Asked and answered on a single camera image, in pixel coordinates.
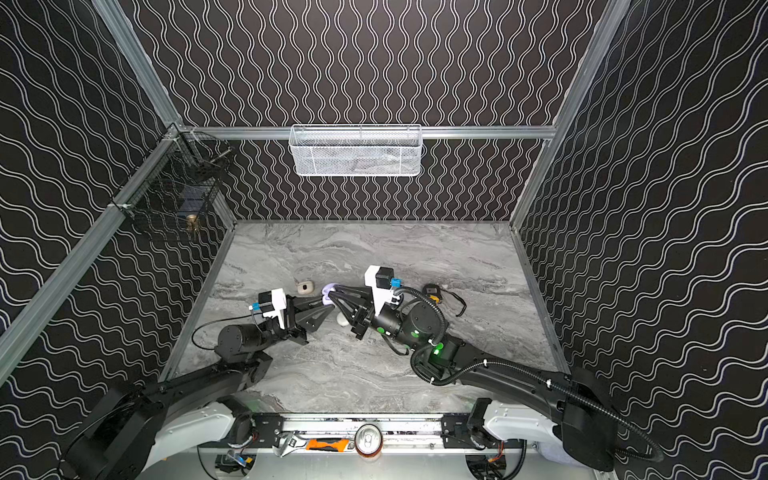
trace can lid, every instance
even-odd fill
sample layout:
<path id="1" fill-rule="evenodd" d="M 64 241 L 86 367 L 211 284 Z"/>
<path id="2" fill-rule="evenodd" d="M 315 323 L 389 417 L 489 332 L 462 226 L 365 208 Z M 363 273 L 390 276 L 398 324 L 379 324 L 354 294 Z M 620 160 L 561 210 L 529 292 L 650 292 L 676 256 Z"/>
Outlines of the can lid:
<path id="1" fill-rule="evenodd" d="M 373 456 L 382 448 L 382 433 L 376 425 L 363 425 L 355 434 L 355 448 L 360 455 Z"/>

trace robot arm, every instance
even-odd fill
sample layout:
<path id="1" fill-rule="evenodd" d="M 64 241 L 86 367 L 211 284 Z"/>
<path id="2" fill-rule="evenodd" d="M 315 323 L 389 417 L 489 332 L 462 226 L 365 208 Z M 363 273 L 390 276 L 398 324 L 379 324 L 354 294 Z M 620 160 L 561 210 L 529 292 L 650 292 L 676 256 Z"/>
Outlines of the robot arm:
<path id="1" fill-rule="evenodd" d="M 530 407 L 553 422 L 552 433 L 562 441 L 563 449 L 589 467 L 610 471 L 616 454 L 653 462 L 664 457 L 656 442 L 616 412 L 607 388 L 593 373 L 579 368 L 573 375 L 549 372 L 484 352 L 448 333 L 448 322 L 437 305 L 418 290 L 401 287 L 400 280 L 394 279 L 393 274 L 390 268 L 371 266 L 366 272 L 366 288 L 335 285 L 328 292 L 327 296 L 344 314 L 357 339 L 362 339 L 366 331 L 373 328 L 387 343 L 393 340 L 408 346 L 413 351 L 414 373 L 430 384 L 445 386 L 460 382 L 478 386 L 501 399 Z M 386 290 L 388 281 L 390 291 L 381 292 Z M 404 303 L 403 293 L 414 296 L 414 300 Z M 383 305 L 379 308 L 377 303 L 382 299 Z M 413 307 L 405 313 L 404 307 L 408 305 Z M 475 409 L 486 407 L 480 402 L 475 404 Z M 617 423 L 648 442 L 653 455 L 616 449 Z M 504 437 L 505 433 L 494 432 L 486 425 L 475 429 L 472 439 L 482 443 L 482 436 L 488 434 L 506 440 L 509 437 Z"/>
<path id="2" fill-rule="evenodd" d="M 239 445 L 250 439 L 252 412 L 231 394 L 264 377 L 272 362 L 266 348 L 288 339 L 306 344 L 307 330 L 316 331 L 333 310 L 321 296 L 294 298 L 282 290 L 260 294 L 259 300 L 266 312 L 279 312 L 258 325 L 224 327 L 214 365 L 165 382 L 110 389 L 61 459 L 83 480 L 130 480 L 157 460 L 202 442 Z"/>

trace white wire basket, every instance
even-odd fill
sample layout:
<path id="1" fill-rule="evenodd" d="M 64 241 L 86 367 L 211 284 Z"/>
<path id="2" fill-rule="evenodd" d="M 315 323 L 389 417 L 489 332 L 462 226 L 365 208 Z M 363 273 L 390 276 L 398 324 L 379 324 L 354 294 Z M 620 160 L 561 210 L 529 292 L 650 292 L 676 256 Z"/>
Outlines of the white wire basket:
<path id="1" fill-rule="evenodd" d="M 422 171 L 422 126 L 297 124 L 288 146 L 307 177 L 413 177 Z"/>

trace orange handle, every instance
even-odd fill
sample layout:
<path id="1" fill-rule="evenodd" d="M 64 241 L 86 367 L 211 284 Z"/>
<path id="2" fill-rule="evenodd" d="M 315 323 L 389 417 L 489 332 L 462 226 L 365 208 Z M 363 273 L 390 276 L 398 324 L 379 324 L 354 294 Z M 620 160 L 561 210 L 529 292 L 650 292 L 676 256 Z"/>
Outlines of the orange handle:
<path id="1" fill-rule="evenodd" d="M 349 439 L 311 439 L 306 444 L 307 450 L 323 450 L 325 452 L 343 452 L 349 445 Z"/>

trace adjustable wrench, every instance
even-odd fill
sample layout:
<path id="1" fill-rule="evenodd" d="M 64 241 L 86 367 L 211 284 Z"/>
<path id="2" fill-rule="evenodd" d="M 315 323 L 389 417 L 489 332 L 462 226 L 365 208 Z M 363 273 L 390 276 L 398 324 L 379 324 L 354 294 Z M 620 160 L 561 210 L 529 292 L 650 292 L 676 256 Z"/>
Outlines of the adjustable wrench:
<path id="1" fill-rule="evenodd" d="M 305 439 L 296 432 L 286 432 L 280 435 L 280 443 L 272 447 L 272 452 L 284 457 L 294 450 L 321 450 L 324 452 L 344 452 L 355 448 L 349 439 Z"/>

